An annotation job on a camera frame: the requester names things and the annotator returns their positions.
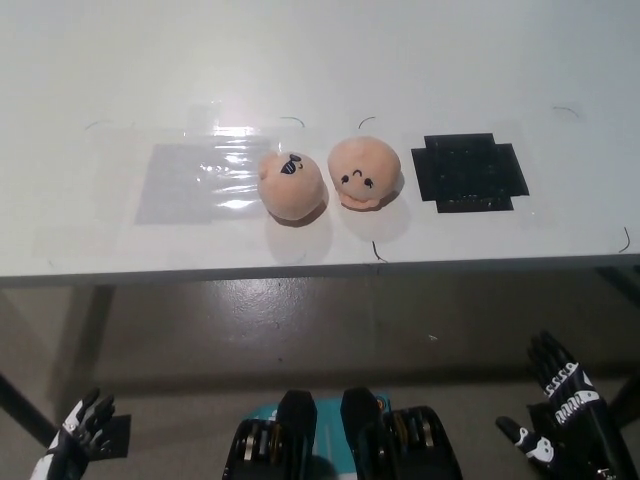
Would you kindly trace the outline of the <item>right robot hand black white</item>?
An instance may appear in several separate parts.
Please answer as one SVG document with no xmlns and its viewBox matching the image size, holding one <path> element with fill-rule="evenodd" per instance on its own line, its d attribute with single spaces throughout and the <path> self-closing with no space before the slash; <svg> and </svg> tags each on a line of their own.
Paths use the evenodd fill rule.
<svg viewBox="0 0 640 480">
<path fill-rule="evenodd" d="M 546 479 L 637 479 L 629 449 L 584 367 L 549 332 L 531 339 L 531 372 L 547 401 L 530 405 L 533 426 L 495 424 Z"/>
</svg>

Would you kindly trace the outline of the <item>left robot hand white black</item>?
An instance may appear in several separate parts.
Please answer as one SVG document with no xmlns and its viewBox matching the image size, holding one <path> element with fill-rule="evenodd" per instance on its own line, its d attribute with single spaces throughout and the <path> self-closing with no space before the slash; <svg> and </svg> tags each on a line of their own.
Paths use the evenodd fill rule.
<svg viewBox="0 0 640 480">
<path fill-rule="evenodd" d="M 114 396 L 99 397 L 100 389 L 94 388 L 76 403 L 36 462 L 30 480 L 81 479 L 90 461 L 111 449 L 105 429 L 115 413 Z"/>
</svg>

